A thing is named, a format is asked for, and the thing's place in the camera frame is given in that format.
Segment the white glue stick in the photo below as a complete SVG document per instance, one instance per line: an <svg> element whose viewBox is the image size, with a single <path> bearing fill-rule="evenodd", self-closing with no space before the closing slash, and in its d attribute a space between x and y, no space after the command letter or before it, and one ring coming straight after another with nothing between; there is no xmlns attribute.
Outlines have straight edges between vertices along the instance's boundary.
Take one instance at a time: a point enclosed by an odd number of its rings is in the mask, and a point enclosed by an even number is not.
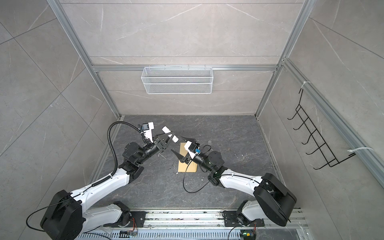
<svg viewBox="0 0 384 240"><path fill-rule="evenodd" d="M162 131L174 142L177 143L179 138L166 126L162 128Z"/></svg>

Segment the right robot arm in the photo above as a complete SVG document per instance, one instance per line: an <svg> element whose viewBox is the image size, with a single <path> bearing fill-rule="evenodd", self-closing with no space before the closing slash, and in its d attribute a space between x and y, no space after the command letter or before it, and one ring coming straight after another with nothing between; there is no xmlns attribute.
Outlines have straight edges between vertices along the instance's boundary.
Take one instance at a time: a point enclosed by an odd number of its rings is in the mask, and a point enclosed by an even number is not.
<svg viewBox="0 0 384 240"><path fill-rule="evenodd" d="M203 154L195 139L184 138L186 155L173 151L181 163L196 163L210 174L209 183L221 188L234 189L255 198L244 201L236 211L237 221L248 226L256 220L268 219L285 227L297 203L296 196L273 174L250 176L225 167L220 152Z"/></svg>

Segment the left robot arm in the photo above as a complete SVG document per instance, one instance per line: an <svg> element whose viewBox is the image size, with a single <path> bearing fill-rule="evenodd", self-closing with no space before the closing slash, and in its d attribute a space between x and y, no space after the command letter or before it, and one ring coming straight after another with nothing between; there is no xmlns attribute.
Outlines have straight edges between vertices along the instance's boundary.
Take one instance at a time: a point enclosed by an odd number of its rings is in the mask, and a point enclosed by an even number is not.
<svg viewBox="0 0 384 240"><path fill-rule="evenodd" d="M135 142L126 145L124 162L104 178L70 193L56 193L47 208L40 226L53 240L73 240L78 235L100 226L125 227L132 224L130 208L120 201L102 207L92 206L113 191L133 182L144 170L141 165L170 142L178 142L174 135L160 134L141 147Z"/></svg>

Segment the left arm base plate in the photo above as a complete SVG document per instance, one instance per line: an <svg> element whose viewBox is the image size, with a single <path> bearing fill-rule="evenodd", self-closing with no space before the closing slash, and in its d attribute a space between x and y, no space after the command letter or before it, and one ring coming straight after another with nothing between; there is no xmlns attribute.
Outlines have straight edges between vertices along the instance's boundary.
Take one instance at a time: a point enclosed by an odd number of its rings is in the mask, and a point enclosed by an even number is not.
<svg viewBox="0 0 384 240"><path fill-rule="evenodd" d="M113 224L105 224L104 227L112 227L112 228L142 228L144 226L145 218L147 212L130 212L129 214L124 212L122 216L118 219L116 223Z"/></svg>

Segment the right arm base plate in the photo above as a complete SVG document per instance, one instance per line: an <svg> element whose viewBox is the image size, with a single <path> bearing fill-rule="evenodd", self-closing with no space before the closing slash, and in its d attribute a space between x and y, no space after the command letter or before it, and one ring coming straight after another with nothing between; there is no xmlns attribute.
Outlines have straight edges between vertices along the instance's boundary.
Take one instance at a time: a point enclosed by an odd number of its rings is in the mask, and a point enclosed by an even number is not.
<svg viewBox="0 0 384 240"><path fill-rule="evenodd" d="M237 214L236 211L222 211L225 227L264 227L263 219L254 221L247 220L243 215Z"/></svg>

